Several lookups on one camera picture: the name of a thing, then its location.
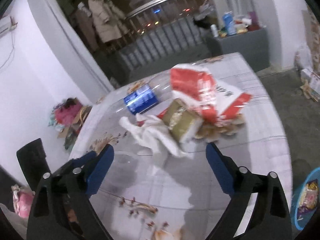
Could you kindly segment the purple yellow noodle bag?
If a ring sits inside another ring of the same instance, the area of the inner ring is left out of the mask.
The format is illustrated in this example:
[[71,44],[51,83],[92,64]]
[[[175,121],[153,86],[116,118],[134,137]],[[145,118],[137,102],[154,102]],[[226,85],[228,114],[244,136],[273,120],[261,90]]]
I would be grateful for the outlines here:
[[297,212],[299,215],[311,212],[316,208],[318,204],[318,192],[318,181],[316,179],[306,183],[298,200]]

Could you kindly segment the white tissue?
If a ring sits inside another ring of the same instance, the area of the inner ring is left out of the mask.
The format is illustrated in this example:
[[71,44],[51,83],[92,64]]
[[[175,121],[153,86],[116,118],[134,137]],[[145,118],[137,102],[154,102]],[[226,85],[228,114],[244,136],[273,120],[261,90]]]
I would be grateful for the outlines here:
[[119,124],[131,133],[140,146],[150,149],[157,160],[166,160],[169,153],[176,158],[187,155],[172,137],[169,128],[155,115],[136,114],[135,124],[123,116]]

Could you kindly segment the red white snack bag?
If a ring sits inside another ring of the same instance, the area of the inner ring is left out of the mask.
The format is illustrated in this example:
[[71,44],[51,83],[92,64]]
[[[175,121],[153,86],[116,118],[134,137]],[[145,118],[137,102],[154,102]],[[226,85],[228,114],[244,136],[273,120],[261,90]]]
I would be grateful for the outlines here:
[[217,127],[236,119],[252,96],[238,87],[216,79],[201,65],[177,64],[170,70],[173,99],[180,99],[187,109]]

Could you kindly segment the clear plastic water bottle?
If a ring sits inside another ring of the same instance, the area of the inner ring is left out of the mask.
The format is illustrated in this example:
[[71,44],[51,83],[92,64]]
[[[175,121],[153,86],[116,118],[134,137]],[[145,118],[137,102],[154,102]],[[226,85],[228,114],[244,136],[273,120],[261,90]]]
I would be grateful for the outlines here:
[[143,114],[171,99],[170,71],[166,70],[156,74],[149,81],[135,82],[127,95],[115,102],[109,111],[118,116]]

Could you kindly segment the gold cardboard box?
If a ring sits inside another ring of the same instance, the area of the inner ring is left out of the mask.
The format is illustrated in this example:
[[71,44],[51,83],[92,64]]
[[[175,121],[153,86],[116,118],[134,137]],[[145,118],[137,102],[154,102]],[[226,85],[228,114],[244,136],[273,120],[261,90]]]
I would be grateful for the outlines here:
[[172,137],[179,143],[185,143],[195,137],[203,124],[196,112],[190,111],[186,104],[175,99],[165,111],[162,121],[168,127]]

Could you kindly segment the blue plastic trash basket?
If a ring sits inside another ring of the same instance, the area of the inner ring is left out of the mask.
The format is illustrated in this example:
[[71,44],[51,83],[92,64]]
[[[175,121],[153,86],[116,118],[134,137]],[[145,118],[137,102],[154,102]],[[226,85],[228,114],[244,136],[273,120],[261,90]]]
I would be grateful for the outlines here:
[[319,204],[319,167],[311,171],[294,191],[291,204],[291,222],[302,231]]

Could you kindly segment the pink clothes pile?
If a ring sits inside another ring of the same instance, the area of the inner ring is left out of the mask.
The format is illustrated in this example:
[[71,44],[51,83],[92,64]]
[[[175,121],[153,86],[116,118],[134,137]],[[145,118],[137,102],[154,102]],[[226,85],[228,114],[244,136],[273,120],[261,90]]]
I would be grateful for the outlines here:
[[92,106],[83,105],[77,98],[68,98],[53,107],[48,126],[58,132],[57,137],[64,140],[68,152],[71,152],[91,109]]

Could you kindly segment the pile of papers on floor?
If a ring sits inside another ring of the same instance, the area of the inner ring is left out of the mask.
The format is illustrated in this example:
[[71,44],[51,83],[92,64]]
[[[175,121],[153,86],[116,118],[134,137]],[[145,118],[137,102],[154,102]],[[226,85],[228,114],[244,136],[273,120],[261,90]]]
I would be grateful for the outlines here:
[[306,43],[298,47],[294,66],[302,81],[300,88],[304,96],[319,102],[319,74],[314,71],[311,50]]

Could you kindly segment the beige hanging coat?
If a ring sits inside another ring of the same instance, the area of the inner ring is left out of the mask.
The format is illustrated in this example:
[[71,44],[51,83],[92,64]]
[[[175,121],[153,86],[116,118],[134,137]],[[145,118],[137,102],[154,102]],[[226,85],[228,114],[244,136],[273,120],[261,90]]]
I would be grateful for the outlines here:
[[93,23],[103,43],[118,40],[129,30],[123,23],[125,14],[111,0],[88,0]]

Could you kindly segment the grey side table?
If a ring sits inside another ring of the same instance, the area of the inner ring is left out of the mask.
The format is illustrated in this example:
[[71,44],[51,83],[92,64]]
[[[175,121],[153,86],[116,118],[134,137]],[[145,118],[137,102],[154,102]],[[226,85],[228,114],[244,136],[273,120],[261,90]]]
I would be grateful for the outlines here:
[[226,37],[204,36],[206,46],[213,56],[240,53],[254,72],[270,66],[270,53],[266,28]]

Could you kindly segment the balcony metal railing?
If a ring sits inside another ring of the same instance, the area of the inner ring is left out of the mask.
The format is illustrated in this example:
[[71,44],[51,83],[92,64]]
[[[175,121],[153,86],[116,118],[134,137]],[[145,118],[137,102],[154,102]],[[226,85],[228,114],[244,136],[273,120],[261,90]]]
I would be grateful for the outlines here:
[[203,43],[195,19],[205,0],[103,0],[113,15],[120,37],[100,43],[94,59],[108,78],[125,83],[137,70],[176,59]]

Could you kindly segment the tall patterned cardboard box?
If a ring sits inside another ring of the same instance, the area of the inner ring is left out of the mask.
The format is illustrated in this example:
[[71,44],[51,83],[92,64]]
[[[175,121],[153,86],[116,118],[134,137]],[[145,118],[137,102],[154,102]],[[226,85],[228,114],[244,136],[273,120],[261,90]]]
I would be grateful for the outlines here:
[[306,42],[311,51],[313,70],[319,73],[319,22],[309,6],[302,11],[302,14]]

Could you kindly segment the blue canister on table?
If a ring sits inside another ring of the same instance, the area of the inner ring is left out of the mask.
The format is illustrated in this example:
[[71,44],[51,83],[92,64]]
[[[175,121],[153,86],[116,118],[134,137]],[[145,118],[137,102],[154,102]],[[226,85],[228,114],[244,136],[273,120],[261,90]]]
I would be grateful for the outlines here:
[[233,19],[233,14],[232,12],[225,12],[223,17],[223,22],[225,24],[225,29],[227,31],[227,34],[229,36],[231,35],[235,35],[236,34],[236,27],[235,27],[235,22],[234,22],[234,19]]

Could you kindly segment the white curtain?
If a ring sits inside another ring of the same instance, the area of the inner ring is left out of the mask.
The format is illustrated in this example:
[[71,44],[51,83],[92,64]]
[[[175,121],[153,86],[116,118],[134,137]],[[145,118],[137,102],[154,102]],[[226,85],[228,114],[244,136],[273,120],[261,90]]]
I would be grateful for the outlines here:
[[244,16],[250,11],[256,13],[258,22],[267,29],[268,44],[270,50],[270,64],[275,68],[281,68],[282,51],[279,17],[273,0],[212,0],[218,23],[223,26],[222,17],[226,12],[232,12],[234,16]]

